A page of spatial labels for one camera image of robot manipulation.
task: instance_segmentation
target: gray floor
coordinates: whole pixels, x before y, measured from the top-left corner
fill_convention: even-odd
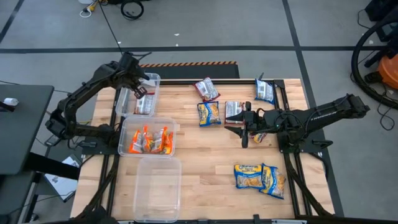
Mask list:
[[[289,0],[300,45],[355,45],[366,31],[357,25],[356,15],[368,2]],[[0,0],[0,29],[16,3],[17,0]],[[104,7],[122,47],[293,46],[281,0],[152,0],[144,2],[144,6],[143,17],[134,22],[123,19],[116,6]],[[82,8],[77,1],[25,0],[0,49],[115,47],[100,9],[83,19],[78,15]],[[372,25],[365,13],[361,14],[361,22]],[[377,37],[370,40],[373,45],[380,45]],[[119,56],[119,53],[0,54],[0,80],[48,84],[58,90],[73,91],[98,66]],[[394,173],[398,168],[397,128],[383,130],[376,112],[378,103],[349,80],[351,52],[303,52],[303,56],[318,105],[354,93],[372,109],[364,119],[340,121],[325,128],[326,138],[335,142],[330,147],[330,156],[345,215],[398,220],[395,212],[398,179]],[[266,78],[302,77],[294,51],[154,52],[143,63],[213,60],[237,61],[241,78],[253,78],[261,72]],[[48,110],[53,110],[63,97],[63,93],[54,93]],[[78,120],[91,118],[94,103],[92,99],[78,111]],[[390,113],[393,118],[397,115],[397,111]],[[44,141],[49,136],[42,126],[37,137]],[[37,142],[32,150],[45,152]],[[63,220],[68,218],[71,207],[72,200],[62,203],[54,198],[39,202],[35,213],[40,215],[40,222]]]

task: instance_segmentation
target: clear plastic bin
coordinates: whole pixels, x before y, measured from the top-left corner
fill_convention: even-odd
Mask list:
[[[142,103],[144,100],[151,100],[152,103],[151,110],[147,114],[137,114],[136,113],[137,98],[134,96],[134,92],[129,90],[128,88],[121,88],[118,103],[116,104],[116,109],[115,109],[117,115],[123,117],[137,116],[142,118],[151,117],[154,115],[156,101],[159,95],[160,76],[154,73],[145,73],[145,74],[149,77],[149,81],[145,80],[141,86],[145,87],[145,89],[151,95],[151,98],[144,96],[144,98],[141,99],[140,102]]]
[[[181,171],[181,162],[176,158],[139,161],[133,204],[135,221],[173,223],[178,220]]]
[[[139,130],[143,132],[144,126],[148,125],[148,132],[154,133],[167,127],[167,133],[173,132],[173,147],[170,154],[133,154],[129,153],[132,137]],[[175,152],[175,138],[177,137],[177,123],[171,118],[138,118],[136,116],[127,117],[122,125],[119,139],[118,152],[121,156],[128,157],[172,157]]]

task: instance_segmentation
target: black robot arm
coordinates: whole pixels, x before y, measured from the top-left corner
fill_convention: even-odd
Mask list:
[[[149,77],[139,67],[139,61],[131,53],[125,52],[119,62],[101,65],[94,73],[93,78],[67,98],[58,103],[50,119],[46,122],[47,129],[60,139],[72,139],[75,136],[93,136],[102,139],[106,144],[115,145],[118,141],[117,133],[108,124],[98,127],[78,124],[76,112],[97,92],[106,87],[115,89],[127,87],[134,92],[137,98],[142,98],[146,93],[140,87],[140,79],[148,80]]]
[[[242,138],[242,147],[248,146],[248,133],[281,133],[284,142],[293,146],[300,144],[310,133],[341,119],[363,118],[369,110],[360,97],[352,94],[308,110],[251,111],[251,103],[246,102],[246,111],[227,118],[244,121],[244,129],[225,128]]]

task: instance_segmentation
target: wooden table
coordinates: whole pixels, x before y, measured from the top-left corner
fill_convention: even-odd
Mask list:
[[[307,103],[299,79],[286,79],[289,105],[294,109],[307,109]],[[272,110],[274,106],[254,101],[253,85],[217,85],[221,96],[220,117],[224,120],[225,101],[251,101],[252,108]],[[107,88],[98,93],[93,125],[108,123],[115,90]],[[249,148],[241,148],[239,136],[219,126],[199,128],[197,103],[201,102],[192,85],[161,85],[155,116],[169,117],[178,123],[174,156],[182,162],[181,220],[293,218],[292,201],[288,183],[285,183],[285,199],[260,194],[255,189],[237,189],[233,175],[235,164],[261,164],[276,166],[286,175],[283,155],[279,152],[276,135],[268,134],[262,143],[249,141]],[[331,197],[322,163],[301,154],[307,186],[316,199],[333,213]],[[139,158],[121,157],[118,169],[112,216],[117,220],[133,220],[132,205]],[[78,215],[97,191],[103,156],[95,156],[81,168],[71,217]],[[303,200],[298,187],[297,197],[301,214]],[[106,206],[107,193],[103,197]]]

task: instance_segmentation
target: orange warning stripe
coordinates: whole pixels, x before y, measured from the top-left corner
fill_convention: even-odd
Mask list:
[[[185,62],[185,63],[155,63],[155,64],[143,64],[141,68],[153,68],[153,67],[170,67],[170,66],[193,66],[193,65],[236,65],[235,61],[229,62]]]

